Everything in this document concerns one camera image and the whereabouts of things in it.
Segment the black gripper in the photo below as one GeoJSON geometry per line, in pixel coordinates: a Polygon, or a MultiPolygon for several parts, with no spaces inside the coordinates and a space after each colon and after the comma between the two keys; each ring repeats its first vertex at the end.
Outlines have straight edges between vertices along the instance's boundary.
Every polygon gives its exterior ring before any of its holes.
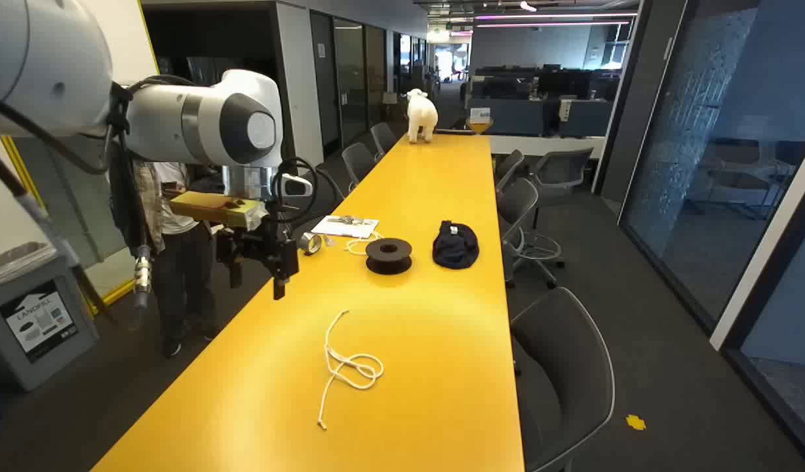
{"type": "Polygon", "coordinates": [[[273,299],[286,297],[286,281],[299,271],[297,242],[287,234],[268,226],[257,230],[221,227],[214,234],[214,260],[228,267],[232,284],[240,281],[240,256],[261,261],[276,275],[273,299]]]}

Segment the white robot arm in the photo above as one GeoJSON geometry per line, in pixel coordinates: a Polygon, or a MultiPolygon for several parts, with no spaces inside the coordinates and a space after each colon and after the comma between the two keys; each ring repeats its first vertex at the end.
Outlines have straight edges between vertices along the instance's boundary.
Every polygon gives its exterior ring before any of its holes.
{"type": "Polygon", "coordinates": [[[232,252],[261,261],[276,293],[299,271],[297,242],[278,218],[291,179],[281,92],[265,74],[230,69],[214,83],[171,77],[124,83],[83,0],[0,0],[0,133],[36,137],[53,149],[74,133],[105,140],[99,171],[112,183],[112,213],[141,288],[162,250],[156,209],[138,183],[150,162],[217,166],[228,196],[265,208],[235,227],[232,252]]]}

